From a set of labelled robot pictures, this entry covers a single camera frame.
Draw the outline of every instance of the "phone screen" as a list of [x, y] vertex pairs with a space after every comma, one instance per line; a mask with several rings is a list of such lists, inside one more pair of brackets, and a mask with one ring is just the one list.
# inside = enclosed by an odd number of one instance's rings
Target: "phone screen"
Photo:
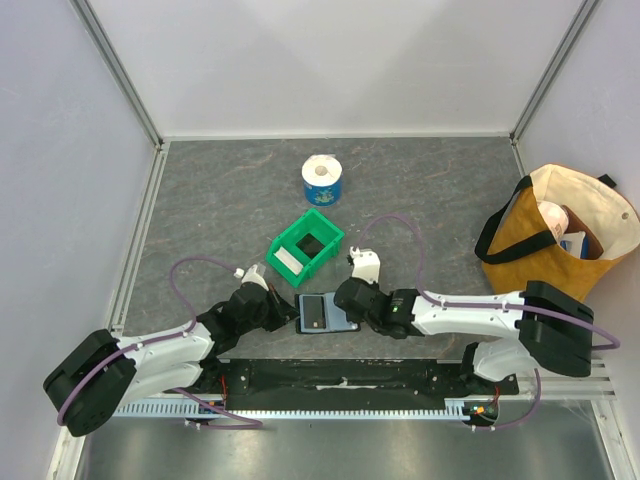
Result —
[[325, 329], [327, 320], [324, 316], [324, 297], [321, 295], [304, 295], [302, 297], [303, 325], [307, 329]]

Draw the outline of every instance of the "white wall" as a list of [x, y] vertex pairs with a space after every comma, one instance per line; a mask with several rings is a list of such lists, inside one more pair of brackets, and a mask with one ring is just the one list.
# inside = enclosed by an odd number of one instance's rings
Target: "white wall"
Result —
[[[609, 173], [640, 208], [640, 5], [601, 2], [522, 140], [528, 169], [562, 163]], [[622, 339], [606, 356], [640, 458], [640, 253], [611, 271], [587, 299], [596, 321]]]
[[0, 478], [41, 480], [42, 382], [104, 325], [153, 152], [67, 0], [0, 4]]
[[505, 133], [580, 0], [92, 0], [163, 135]]

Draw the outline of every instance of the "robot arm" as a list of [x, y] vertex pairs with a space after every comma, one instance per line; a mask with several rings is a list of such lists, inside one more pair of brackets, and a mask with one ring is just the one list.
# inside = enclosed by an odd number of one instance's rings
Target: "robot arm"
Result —
[[[216, 357], [235, 347], [241, 335], [273, 331], [298, 315], [264, 280], [265, 268], [252, 266], [227, 302], [197, 317], [197, 323], [150, 335], [114, 338], [107, 330], [91, 333], [45, 380], [44, 390], [60, 412], [74, 389], [106, 359], [113, 361], [72, 399], [63, 421], [74, 436], [86, 435], [129, 402], [196, 383]], [[146, 344], [150, 339], [169, 337]]]
[[338, 288], [334, 302], [351, 322], [365, 321], [374, 331], [397, 339], [439, 333], [498, 337], [467, 347], [463, 374], [498, 382], [540, 366], [572, 377], [591, 373], [591, 332], [527, 312], [527, 306], [543, 307], [593, 323], [588, 307], [551, 285], [529, 282], [525, 291], [487, 296], [426, 292], [435, 300], [429, 301], [416, 289], [382, 293], [380, 260], [372, 250], [351, 248], [350, 262], [351, 278]]
[[[530, 282], [523, 292], [498, 296], [428, 293], [435, 301], [416, 289], [387, 295], [378, 285], [380, 260], [375, 252], [350, 253], [352, 275], [333, 297], [350, 321], [365, 321], [374, 331], [397, 339], [439, 333], [498, 337], [467, 346], [460, 370], [465, 384], [486, 387], [538, 366], [573, 377], [590, 374], [591, 332], [526, 311], [527, 305], [543, 307], [593, 323], [591, 310], [550, 285]], [[199, 315], [195, 326], [122, 338], [107, 330], [93, 332], [44, 382], [59, 422], [74, 436], [86, 435], [126, 403], [218, 379], [216, 357], [235, 347], [241, 335], [256, 328], [274, 331], [299, 315], [263, 275], [263, 266], [251, 267], [231, 298]], [[466, 307], [456, 306], [461, 303]], [[90, 372], [98, 373], [89, 378]]]

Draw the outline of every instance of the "yellow tote bag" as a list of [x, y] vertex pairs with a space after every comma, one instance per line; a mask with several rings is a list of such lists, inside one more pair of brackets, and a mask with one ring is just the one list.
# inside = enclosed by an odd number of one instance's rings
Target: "yellow tote bag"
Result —
[[[511, 200], [487, 220], [475, 248], [495, 293], [524, 290], [529, 280], [542, 280], [584, 301], [598, 280], [640, 244], [633, 206], [597, 178], [544, 165], [518, 182], [511, 199], [516, 195], [502, 226]], [[543, 200], [568, 207], [595, 236], [590, 243], [599, 242], [602, 254], [579, 259], [558, 245], [538, 210]]]

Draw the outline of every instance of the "gray floor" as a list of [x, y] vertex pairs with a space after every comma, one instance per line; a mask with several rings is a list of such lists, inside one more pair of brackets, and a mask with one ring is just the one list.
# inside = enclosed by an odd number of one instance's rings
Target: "gray floor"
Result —
[[[528, 405], [502, 402], [505, 419]], [[513, 430], [427, 421], [267, 421], [262, 431], [112, 419], [77, 480], [613, 480], [590, 404], [543, 405]]]
[[[185, 142], [171, 145], [129, 308], [125, 333], [188, 320], [171, 294], [171, 264], [207, 254], [247, 267], [302, 215], [300, 167], [311, 154], [342, 162], [344, 195], [322, 212], [346, 232], [342, 252], [299, 292], [333, 291], [348, 277], [347, 249], [373, 217], [402, 212], [427, 242], [427, 288], [483, 294], [489, 286], [472, 251], [486, 218], [519, 178], [504, 138]], [[383, 261], [383, 289], [412, 287], [417, 250], [401, 226], [381, 225], [365, 246]], [[285, 298], [293, 289], [273, 270]], [[192, 264], [179, 285], [204, 311], [238, 283]], [[236, 357], [457, 359], [470, 341], [440, 335], [395, 341], [357, 334], [297, 335], [293, 325], [255, 331]], [[501, 420], [528, 405], [503, 402]], [[180, 422], [112, 419], [85, 448], [78, 480], [111, 479], [611, 479], [589, 404], [543, 404], [518, 429], [472, 434], [460, 423], [423, 421], [267, 421], [262, 431], [197, 432]]]
[[[377, 215], [402, 212], [426, 241], [424, 284], [450, 294], [490, 293], [473, 255], [484, 221], [519, 178], [506, 138], [390, 138], [175, 142], [171, 145], [136, 277], [126, 334], [151, 333], [188, 320], [167, 272], [191, 254], [246, 268], [264, 261], [271, 240], [302, 215], [300, 168], [312, 154], [335, 154], [344, 193], [322, 210], [346, 232], [339, 257], [298, 292], [334, 291], [350, 274], [345, 256]], [[385, 290], [412, 287], [418, 251], [401, 225], [376, 227], [364, 243], [382, 260]], [[288, 300], [293, 289], [270, 267], [269, 279]], [[226, 300], [238, 283], [224, 270], [185, 266], [179, 286], [198, 311]], [[357, 334], [297, 335], [293, 325], [254, 331], [229, 352], [267, 358], [460, 358], [470, 337], [438, 335], [397, 341], [368, 328]]]

